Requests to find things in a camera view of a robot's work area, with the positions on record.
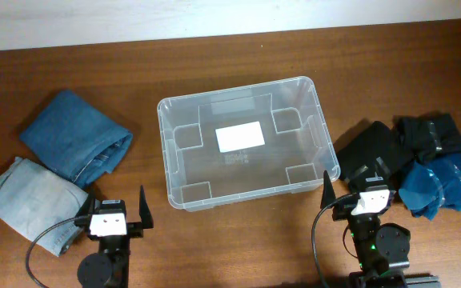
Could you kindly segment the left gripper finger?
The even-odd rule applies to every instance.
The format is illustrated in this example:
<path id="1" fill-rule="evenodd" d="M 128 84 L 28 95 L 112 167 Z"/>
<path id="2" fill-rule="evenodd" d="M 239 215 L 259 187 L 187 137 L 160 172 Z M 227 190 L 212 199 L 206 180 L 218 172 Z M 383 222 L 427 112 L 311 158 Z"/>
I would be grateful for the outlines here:
<path id="1" fill-rule="evenodd" d="M 90 192 L 87 195 L 85 202 L 82 204 L 81 208 L 78 211 L 79 216 L 87 216 L 93 213 L 95 208 L 96 198 L 93 192 Z"/>
<path id="2" fill-rule="evenodd" d="M 147 204 L 145 190 L 143 186 L 140 186 L 139 216 L 141 218 L 141 227 L 144 230 L 154 228 L 154 219 L 151 215 L 150 208 Z"/>

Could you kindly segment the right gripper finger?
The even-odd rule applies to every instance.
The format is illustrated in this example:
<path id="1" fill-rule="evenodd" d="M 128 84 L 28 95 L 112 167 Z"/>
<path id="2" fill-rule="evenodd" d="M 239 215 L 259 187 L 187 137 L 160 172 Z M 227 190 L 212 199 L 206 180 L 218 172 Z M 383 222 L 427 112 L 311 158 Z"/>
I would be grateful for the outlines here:
<path id="1" fill-rule="evenodd" d="M 323 172 L 323 193 L 320 208 L 323 209 L 329 206 L 336 199 L 335 191 L 332 186 L 332 181 L 327 170 Z"/>
<path id="2" fill-rule="evenodd" d="M 389 179 L 393 174 L 392 163 L 389 158 L 378 156 L 375 159 L 375 167 L 378 173 L 385 179 Z"/>

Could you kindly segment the light blue jeans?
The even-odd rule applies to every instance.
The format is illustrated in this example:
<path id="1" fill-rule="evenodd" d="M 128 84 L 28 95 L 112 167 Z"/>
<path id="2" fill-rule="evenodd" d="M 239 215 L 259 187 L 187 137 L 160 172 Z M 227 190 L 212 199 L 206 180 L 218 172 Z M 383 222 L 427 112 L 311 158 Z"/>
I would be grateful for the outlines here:
<path id="1" fill-rule="evenodd" d="M 74 217 L 87 197 L 75 184 L 27 158 L 16 157 L 0 175 L 0 219 L 30 241 Z"/>

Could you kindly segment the black taped garment bundle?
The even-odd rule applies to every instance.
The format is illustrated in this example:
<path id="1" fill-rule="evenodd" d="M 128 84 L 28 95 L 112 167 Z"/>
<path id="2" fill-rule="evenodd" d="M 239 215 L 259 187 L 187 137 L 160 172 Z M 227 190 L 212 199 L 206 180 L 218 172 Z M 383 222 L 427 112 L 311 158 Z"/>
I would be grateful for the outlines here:
<path id="1" fill-rule="evenodd" d="M 450 114 L 401 117 L 395 133 L 402 146 L 413 152 L 421 164 L 445 154 L 461 153 L 461 133 Z"/>

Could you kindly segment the teal blue taped garment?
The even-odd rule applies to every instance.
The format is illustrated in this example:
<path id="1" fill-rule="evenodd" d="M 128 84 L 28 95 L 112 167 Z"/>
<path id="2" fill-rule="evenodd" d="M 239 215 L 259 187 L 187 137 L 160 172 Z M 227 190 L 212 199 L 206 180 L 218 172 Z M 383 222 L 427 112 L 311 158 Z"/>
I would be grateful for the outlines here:
<path id="1" fill-rule="evenodd" d="M 414 163 L 403 175 L 399 197 L 413 216 L 430 221 L 442 208 L 461 211 L 461 153 Z"/>

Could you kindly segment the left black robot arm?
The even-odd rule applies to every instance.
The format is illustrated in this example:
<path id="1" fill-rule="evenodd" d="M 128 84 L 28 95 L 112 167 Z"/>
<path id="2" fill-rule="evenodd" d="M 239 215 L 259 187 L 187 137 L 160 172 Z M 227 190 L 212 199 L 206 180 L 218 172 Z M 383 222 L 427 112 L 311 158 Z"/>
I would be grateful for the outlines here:
<path id="1" fill-rule="evenodd" d="M 98 204 L 93 194 L 87 197 L 74 224 L 98 243 L 98 251 L 86 256 L 78 267 L 78 281 L 83 287 L 128 287 L 130 240 L 142 238 L 144 230 L 154 227 L 143 188 L 139 192 L 138 212 L 140 220 L 128 222 L 123 200 Z"/>

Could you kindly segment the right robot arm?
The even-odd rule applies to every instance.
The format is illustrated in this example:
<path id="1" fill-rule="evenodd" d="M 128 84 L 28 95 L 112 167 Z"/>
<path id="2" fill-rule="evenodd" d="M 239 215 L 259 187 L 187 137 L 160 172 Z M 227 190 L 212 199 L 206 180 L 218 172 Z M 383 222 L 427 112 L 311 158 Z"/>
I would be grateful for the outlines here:
<path id="1" fill-rule="evenodd" d="M 347 222 L 345 231 L 351 235 L 354 244 L 360 271 L 348 275 L 345 281 L 348 287 L 441 287 L 437 276 L 404 274 L 410 266 L 411 233 L 398 224 L 382 224 L 379 219 L 388 210 L 393 193 L 387 180 L 376 174 L 366 180 L 364 191 L 336 197 L 329 174 L 323 173 L 323 195 L 320 211 L 311 228 L 311 246 L 324 287 L 329 284 L 319 264 L 315 232 L 319 219 L 327 210 L 332 210 L 333 221 Z"/>

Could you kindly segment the dark blue folded jeans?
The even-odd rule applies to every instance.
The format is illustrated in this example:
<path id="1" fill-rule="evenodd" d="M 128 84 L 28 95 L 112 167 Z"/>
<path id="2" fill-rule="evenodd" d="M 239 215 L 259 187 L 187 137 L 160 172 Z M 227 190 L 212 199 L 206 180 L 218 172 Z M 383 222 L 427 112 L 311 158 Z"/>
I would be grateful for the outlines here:
<path id="1" fill-rule="evenodd" d="M 19 139 L 49 170 L 84 188 L 113 172 L 130 148 L 133 134 L 74 92 L 64 90 Z"/>

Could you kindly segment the white label in bin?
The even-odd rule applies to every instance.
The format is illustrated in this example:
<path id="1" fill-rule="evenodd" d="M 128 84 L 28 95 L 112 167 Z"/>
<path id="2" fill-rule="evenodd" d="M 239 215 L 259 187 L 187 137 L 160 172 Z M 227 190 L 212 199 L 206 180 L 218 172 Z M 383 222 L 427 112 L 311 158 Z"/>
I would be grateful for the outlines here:
<path id="1" fill-rule="evenodd" d="M 218 150 L 227 153 L 266 144 L 260 122 L 249 122 L 215 130 Z"/>

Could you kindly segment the clear plastic storage bin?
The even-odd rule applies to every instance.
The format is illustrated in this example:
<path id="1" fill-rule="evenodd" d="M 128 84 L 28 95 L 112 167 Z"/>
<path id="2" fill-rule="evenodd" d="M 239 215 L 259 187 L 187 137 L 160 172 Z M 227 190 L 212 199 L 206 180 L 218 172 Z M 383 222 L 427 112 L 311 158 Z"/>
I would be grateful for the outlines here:
<path id="1" fill-rule="evenodd" d="M 164 98 L 157 106 L 169 203 L 210 209 L 314 190 L 341 174 L 313 81 L 305 76 Z M 260 122 L 266 144 L 220 153 L 215 130 Z"/>

